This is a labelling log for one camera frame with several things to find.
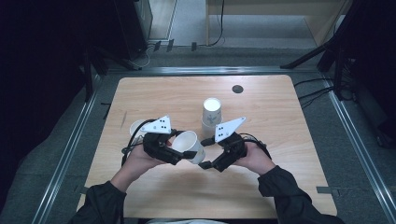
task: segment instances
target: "hand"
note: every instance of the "hand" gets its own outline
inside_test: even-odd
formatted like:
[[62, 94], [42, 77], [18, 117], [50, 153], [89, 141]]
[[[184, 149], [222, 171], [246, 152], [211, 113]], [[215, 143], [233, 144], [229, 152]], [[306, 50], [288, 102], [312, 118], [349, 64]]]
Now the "hand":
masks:
[[262, 149], [259, 148], [255, 143], [246, 142], [245, 148], [247, 149], [246, 157], [237, 160], [233, 163], [233, 165], [246, 167], [258, 175], [264, 175], [276, 167], [271, 159], [268, 158]]
[[114, 187], [125, 192], [132, 182], [136, 181], [142, 174], [161, 164], [165, 164], [165, 162], [150, 157], [144, 151], [142, 145], [136, 146], [110, 182]]

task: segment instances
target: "person's right arm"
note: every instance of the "person's right arm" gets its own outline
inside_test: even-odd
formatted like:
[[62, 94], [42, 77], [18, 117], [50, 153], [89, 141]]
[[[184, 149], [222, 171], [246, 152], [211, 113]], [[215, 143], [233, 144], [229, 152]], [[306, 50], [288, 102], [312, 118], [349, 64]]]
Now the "person's right arm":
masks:
[[344, 223], [340, 218], [322, 215], [311, 198], [301, 190], [294, 176], [276, 166], [255, 143], [245, 143], [247, 155], [234, 165], [248, 168], [258, 174], [259, 191], [263, 197], [274, 197], [279, 223]]

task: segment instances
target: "person's clothing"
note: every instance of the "person's clothing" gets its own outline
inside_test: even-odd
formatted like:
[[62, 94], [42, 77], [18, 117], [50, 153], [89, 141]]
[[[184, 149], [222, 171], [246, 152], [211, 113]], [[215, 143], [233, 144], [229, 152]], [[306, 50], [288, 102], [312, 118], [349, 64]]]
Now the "person's clothing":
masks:
[[[293, 175], [279, 166], [258, 178], [263, 197], [274, 197], [281, 224], [341, 224], [339, 217], [322, 215], [311, 198], [298, 188]], [[109, 181], [88, 189], [84, 205], [69, 221], [75, 223], [117, 223], [126, 193]]]

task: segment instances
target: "person's left hand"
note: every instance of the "person's left hand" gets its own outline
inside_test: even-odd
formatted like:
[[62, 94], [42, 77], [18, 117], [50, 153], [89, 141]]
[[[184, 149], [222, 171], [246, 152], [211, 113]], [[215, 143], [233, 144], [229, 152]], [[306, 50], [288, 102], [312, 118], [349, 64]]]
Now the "person's left hand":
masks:
[[125, 192], [132, 182], [136, 181], [142, 174], [161, 164], [165, 164], [165, 162], [150, 157], [144, 151], [143, 145], [138, 145], [134, 147], [126, 162], [111, 179], [111, 184]]

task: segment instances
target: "wooden desk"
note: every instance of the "wooden desk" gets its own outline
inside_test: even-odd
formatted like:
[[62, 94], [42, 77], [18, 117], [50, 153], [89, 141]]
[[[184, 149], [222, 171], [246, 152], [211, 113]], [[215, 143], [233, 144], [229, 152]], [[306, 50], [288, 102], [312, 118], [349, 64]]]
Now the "wooden desk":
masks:
[[[347, 12], [350, 3], [350, 0], [226, 0], [224, 15], [304, 15], [306, 24], [319, 46], [326, 40], [340, 15]], [[221, 0], [206, 0], [207, 45], [209, 15], [220, 14]]]
[[[234, 85], [244, 88], [234, 93]], [[121, 149], [129, 141], [129, 127], [138, 119], [169, 115], [172, 127], [201, 136], [206, 98], [222, 102], [225, 121], [247, 117], [237, 130], [268, 145], [276, 164], [291, 171], [300, 188], [322, 213], [336, 215], [318, 154], [304, 115], [287, 76], [252, 77], [127, 77], [120, 81], [96, 150], [86, 187], [111, 179], [120, 169]], [[213, 161], [222, 149], [206, 147]], [[126, 217], [269, 218], [276, 217], [273, 198], [258, 191], [257, 175], [231, 166], [223, 173], [202, 170], [188, 161], [149, 170], [128, 189]]]

